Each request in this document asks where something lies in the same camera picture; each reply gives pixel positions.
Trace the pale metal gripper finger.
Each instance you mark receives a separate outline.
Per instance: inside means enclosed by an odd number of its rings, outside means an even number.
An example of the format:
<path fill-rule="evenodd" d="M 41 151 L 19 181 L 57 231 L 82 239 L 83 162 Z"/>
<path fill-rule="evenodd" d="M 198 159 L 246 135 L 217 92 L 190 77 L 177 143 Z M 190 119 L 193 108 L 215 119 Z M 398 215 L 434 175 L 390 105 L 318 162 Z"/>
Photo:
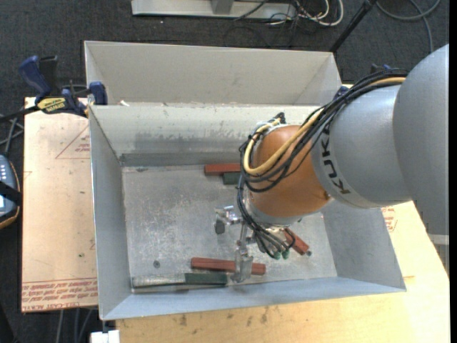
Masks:
<path fill-rule="evenodd" d="M 217 235 L 223 234 L 226 227 L 241 223 L 241 217 L 235 212 L 234 206 L 216 208 L 215 214 L 214 230 Z"/>
<path fill-rule="evenodd" d="M 249 254 L 248 249 L 238 246 L 235 251 L 235 272 L 232 275 L 234 283 L 242 283 L 251 278 L 253 257 Z"/>

